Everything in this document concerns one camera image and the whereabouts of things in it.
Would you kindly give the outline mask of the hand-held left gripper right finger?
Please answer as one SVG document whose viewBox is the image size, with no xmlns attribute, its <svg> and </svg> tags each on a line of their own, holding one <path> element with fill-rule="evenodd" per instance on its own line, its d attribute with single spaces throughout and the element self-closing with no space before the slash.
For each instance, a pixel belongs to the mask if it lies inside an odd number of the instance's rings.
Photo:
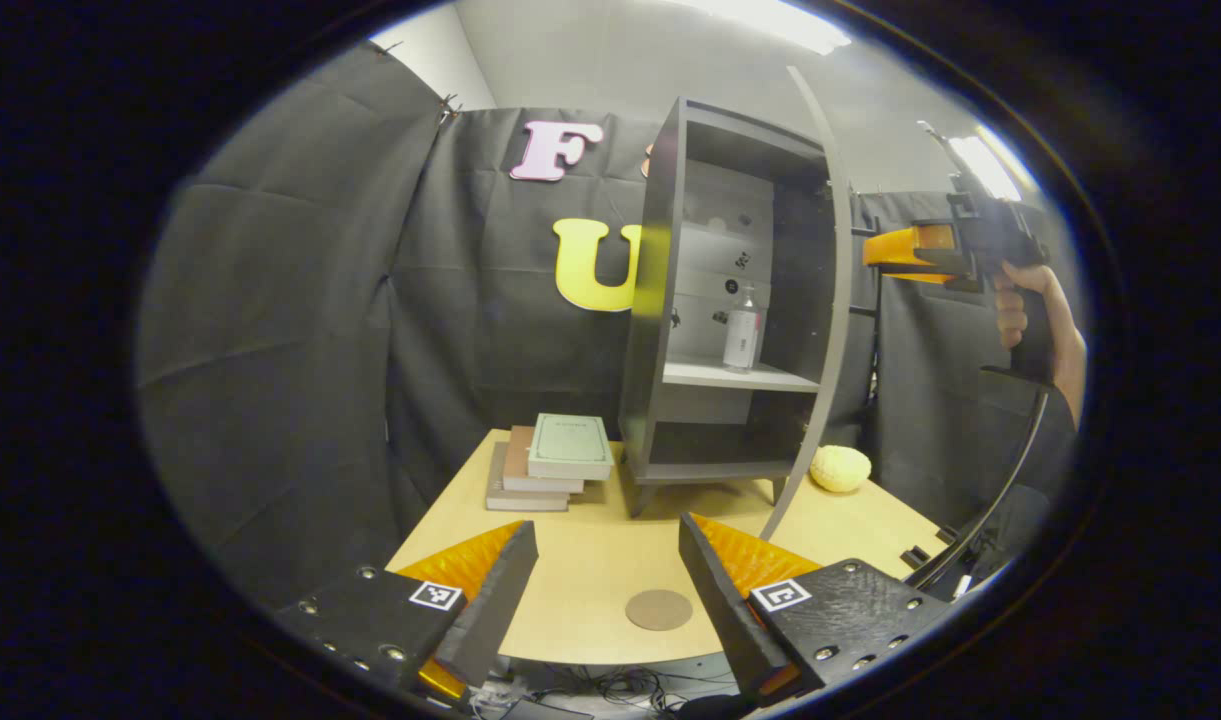
<svg viewBox="0 0 1221 720">
<path fill-rule="evenodd" d="M 739 693 L 759 708 L 847 688 L 952 607 L 860 559 L 821 565 L 694 513 L 678 528 Z"/>
</svg>

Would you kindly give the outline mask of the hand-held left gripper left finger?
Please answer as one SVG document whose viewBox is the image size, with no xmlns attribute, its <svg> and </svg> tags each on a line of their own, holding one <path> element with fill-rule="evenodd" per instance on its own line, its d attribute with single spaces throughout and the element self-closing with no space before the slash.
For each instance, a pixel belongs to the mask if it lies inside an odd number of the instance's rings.
<svg viewBox="0 0 1221 720">
<path fill-rule="evenodd" d="M 538 556 L 534 521 L 512 521 L 396 571 L 355 567 L 275 621 L 374 687 L 464 707 L 499 657 Z"/>
</svg>

